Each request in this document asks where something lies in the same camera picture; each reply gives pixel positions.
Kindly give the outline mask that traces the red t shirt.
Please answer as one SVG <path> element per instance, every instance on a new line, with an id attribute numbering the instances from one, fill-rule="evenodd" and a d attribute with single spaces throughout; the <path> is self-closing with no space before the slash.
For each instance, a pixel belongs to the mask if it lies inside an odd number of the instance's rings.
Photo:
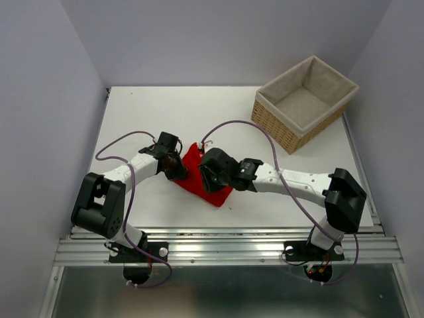
<path id="1" fill-rule="evenodd" d="M 203 153 L 198 149 L 197 143 L 193 143 L 182 158 L 182 163 L 187 168 L 187 178 L 184 180 L 176 180 L 175 183 L 210 205 L 221 207 L 228 196 L 230 196 L 233 189 L 231 187 L 224 187 L 222 190 L 215 193 L 206 192 L 199 171 L 202 157 Z"/>

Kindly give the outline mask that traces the wicker basket with cloth liner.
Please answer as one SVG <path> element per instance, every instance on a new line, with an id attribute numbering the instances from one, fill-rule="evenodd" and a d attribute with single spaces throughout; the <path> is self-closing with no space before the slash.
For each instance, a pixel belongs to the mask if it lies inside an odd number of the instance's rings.
<path id="1" fill-rule="evenodd" d="M 256 91 L 251 120 L 288 154 L 339 119 L 359 86 L 316 56 Z"/>

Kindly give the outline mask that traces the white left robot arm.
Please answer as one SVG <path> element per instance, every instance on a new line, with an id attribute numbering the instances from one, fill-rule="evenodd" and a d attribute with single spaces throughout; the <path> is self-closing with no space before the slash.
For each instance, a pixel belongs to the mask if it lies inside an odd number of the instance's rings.
<path id="1" fill-rule="evenodd" d="M 131 160 L 104 174 L 88 173 L 72 211 L 72 225 L 100 235 L 121 246 L 134 261 L 147 255 L 146 234 L 128 222 L 136 186 L 157 174 L 183 180 L 187 170 L 177 152 L 139 152 Z"/>

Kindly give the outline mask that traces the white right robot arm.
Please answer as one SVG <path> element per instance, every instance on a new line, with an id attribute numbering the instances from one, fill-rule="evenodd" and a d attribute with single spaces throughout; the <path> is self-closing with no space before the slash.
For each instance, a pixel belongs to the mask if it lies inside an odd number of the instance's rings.
<path id="1" fill-rule="evenodd" d="M 202 157 L 199 171 L 207 193 L 224 187 L 255 193 L 278 193 L 290 196 L 296 204 L 301 200 L 325 209 L 325 216 L 313 222 L 305 242 L 305 251 L 320 258 L 343 239 L 358 232 L 367 194 L 345 169 L 330 174 L 311 174 L 278 169 L 258 159 L 240 162 L 220 148 L 211 148 Z"/>

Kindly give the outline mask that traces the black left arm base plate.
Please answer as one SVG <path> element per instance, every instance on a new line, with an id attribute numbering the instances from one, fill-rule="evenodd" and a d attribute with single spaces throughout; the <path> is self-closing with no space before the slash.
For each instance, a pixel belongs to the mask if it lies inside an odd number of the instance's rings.
<path id="1" fill-rule="evenodd" d="M 169 243 L 166 241 L 150 241 L 144 231 L 138 243 L 138 248 L 143 250 L 144 253 L 116 242 L 106 242 L 104 247 L 109 251 L 109 262 L 113 264 L 159 263 L 156 259 L 152 259 L 151 256 L 165 262 L 168 261 Z"/>

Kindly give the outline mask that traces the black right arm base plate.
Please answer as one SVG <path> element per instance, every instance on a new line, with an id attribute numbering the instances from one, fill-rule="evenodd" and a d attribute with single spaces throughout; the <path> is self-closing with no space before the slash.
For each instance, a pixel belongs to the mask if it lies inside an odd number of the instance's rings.
<path id="1" fill-rule="evenodd" d="M 330 261 L 345 259 L 341 243 L 335 242 L 328 249 L 319 248 L 306 240 L 289 240 L 284 243 L 284 254 L 288 262 L 320 262 L 329 257 Z"/>

